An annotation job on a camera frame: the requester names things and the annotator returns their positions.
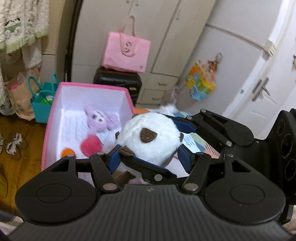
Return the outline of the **white mesh bath puff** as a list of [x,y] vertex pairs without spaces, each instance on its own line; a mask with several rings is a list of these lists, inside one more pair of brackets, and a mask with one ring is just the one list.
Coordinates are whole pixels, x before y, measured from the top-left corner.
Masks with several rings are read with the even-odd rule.
[[175,116],[175,113],[178,113],[179,110],[176,108],[176,106],[172,103],[169,103],[167,105],[161,105],[158,110],[158,113],[169,115],[169,116]]

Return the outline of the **white round panda plush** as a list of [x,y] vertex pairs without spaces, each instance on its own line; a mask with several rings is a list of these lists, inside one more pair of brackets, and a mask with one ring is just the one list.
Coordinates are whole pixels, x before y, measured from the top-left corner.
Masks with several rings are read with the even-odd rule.
[[115,138],[123,155],[165,168],[182,144],[184,134],[171,118],[149,112],[134,115]]

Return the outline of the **pink fluffy plush toy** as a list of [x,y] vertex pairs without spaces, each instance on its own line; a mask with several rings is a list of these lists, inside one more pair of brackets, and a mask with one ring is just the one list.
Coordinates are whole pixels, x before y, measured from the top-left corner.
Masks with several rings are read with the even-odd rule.
[[81,142],[80,150],[86,157],[102,152],[103,144],[98,133],[113,130],[120,125],[119,117],[115,113],[95,110],[89,105],[84,107],[87,116],[86,124],[89,128],[87,137]]

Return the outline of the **orange ball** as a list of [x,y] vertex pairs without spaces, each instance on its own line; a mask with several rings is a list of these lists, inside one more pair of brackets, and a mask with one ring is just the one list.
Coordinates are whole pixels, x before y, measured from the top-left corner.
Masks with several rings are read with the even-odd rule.
[[61,157],[63,158],[63,157],[65,157],[65,156],[75,156],[76,155],[76,153],[74,152],[74,150],[73,149],[71,149],[71,148],[64,148],[63,150],[62,150],[62,152],[61,152]]

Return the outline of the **colourful hanging paper bag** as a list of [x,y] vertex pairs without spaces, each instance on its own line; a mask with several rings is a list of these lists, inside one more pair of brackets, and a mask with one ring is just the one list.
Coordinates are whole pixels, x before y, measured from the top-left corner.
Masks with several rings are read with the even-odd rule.
[[222,58],[222,54],[218,52],[214,59],[205,63],[197,61],[191,67],[185,80],[192,99],[202,101],[216,89],[216,71]]

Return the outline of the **white door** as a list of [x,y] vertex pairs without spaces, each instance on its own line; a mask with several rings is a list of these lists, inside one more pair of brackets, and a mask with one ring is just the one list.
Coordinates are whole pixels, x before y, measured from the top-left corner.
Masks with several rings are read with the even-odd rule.
[[[283,24],[276,24],[271,34],[275,40],[274,55],[257,61],[243,85],[243,95],[235,97],[223,113],[249,127],[259,139],[267,137],[280,108],[295,88],[295,1],[286,9],[288,15]],[[252,90],[259,79],[266,77],[270,96],[263,92],[263,96],[252,102]]]

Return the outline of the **black suitcase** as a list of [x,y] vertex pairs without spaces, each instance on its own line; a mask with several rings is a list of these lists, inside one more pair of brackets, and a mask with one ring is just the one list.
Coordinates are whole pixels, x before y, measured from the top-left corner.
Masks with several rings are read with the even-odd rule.
[[93,83],[126,88],[133,105],[136,104],[142,87],[142,80],[137,73],[120,72],[113,69],[106,69],[105,67],[99,67],[96,70]]

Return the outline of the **patterned slippers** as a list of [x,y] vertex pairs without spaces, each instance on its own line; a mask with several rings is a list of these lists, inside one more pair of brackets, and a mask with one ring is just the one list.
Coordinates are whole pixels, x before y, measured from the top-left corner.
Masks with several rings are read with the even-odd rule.
[[10,133],[7,138],[1,134],[1,153],[6,152],[14,160],[19,160],[21,151],[27,147],[28,143],[21,133]]

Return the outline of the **teal bag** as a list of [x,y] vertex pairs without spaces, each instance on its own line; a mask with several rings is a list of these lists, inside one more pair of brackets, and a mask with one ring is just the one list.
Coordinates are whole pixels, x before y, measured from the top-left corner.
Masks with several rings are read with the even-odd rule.
[[[30,84],[31,80],[38,87],[38,90],[36,93],[33,92],[33,89],[31,87],[31,84]],[[57,88],[59,86],[59,80],[57,75],[53,73],[51,75],[51,81],[44,82],[43,85],[41,85],[36,78],[30,76],[27,78],[27,85],[32,95],[30,102],[33,108],[36,122],[47,123],[51,106],[52,106]]]

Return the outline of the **pink tote bag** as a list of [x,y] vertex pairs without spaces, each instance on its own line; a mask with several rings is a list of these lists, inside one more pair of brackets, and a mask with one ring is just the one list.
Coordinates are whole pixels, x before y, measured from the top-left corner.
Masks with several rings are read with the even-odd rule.
[[121,72],[144,73],[147,67],[151,42],[135,34],[135,17],[132,19],[132,34],[125,34],[125,27],[118,32],[110,32],[101,66]]

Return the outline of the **beige wooden wardrobe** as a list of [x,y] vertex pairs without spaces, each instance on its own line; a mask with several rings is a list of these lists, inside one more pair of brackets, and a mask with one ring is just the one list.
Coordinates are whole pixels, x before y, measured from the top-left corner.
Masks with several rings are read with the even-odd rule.
[[182,74],[215,1],[50,1],[44,71],[92,83],[99,67],[140,75],[139,104],[160,104]]

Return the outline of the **brown paper bag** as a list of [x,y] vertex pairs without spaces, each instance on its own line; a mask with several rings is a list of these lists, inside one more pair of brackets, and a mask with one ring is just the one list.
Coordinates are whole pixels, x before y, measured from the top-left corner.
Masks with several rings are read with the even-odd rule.
[[8,96],[15,113],[19,118],[23,118],[28,121],[35,118],[31,104],[33,96],[27,84],[27,79],[30,76],[34,77],[39,84],[41,83],[39,69],[33,68],[29,71],[20,72],[6,85]]

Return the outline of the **cream knit cardigan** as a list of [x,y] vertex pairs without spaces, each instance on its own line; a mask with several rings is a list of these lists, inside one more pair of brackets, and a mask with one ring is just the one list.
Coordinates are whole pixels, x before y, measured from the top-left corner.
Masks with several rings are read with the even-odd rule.
[[40,67],[48,33],[49,1],[1,1],[2,55],[21,50],[26,69]]

